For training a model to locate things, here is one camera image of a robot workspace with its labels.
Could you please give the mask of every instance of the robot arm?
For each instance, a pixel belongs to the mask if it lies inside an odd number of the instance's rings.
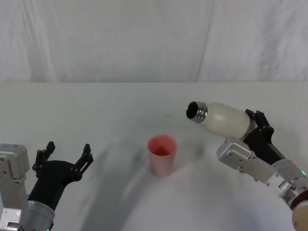
[[[218,159],[272,188],[293,211],[294,228],[308,230],[308,178],[272,144],[274,129],[264,114],[250,110],[243,114],[223,104],[214,105],[192,102],[186,115],[206,130],[226,137],[217,150]]]
[[[0,231],[50,231],[54,211],[65,187],[79,181],[93,162],[88,144],[81,158],[71,164],[66,161],[48,161],[55,149],[48,143],[45,150],[38,150],[32,169],[38,181],[27,198],[25,190],[26,172],[29,170],[27,150],[22,145],[0,145],[0,191],[3,212]]]

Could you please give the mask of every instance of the white curtain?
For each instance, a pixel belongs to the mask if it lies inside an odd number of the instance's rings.
[[[2,0],[1,82],[306,80],[307,0]]]

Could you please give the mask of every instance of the pink cup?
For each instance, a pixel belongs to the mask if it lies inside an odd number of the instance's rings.
[[[169,176],[173,172],[177,141],[168,135],[153,136],[148,141],[151,171],[158,177]]]

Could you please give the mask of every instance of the table surface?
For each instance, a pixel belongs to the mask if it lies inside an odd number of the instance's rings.
[[[102,83],[0,85],[0,141],[76,162],[85,143],[93,164],[67,186],[53,231],[290,231],[291,211],[269,188],[218,161],[222,137],[188,120],[191,101],[261,110],[274,144],[308,170],[308,83]],[[148,168],[158,133],[179,143],[165,179]],[[27,173],[29,193],[36,182]]]

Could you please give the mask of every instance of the white bottle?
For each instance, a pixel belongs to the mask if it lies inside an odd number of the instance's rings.
[[[222,103],[191,102],[186,116],[200,123],[208,132],[225,138],[243,140],[256,124],[244,111],[237,110]]]

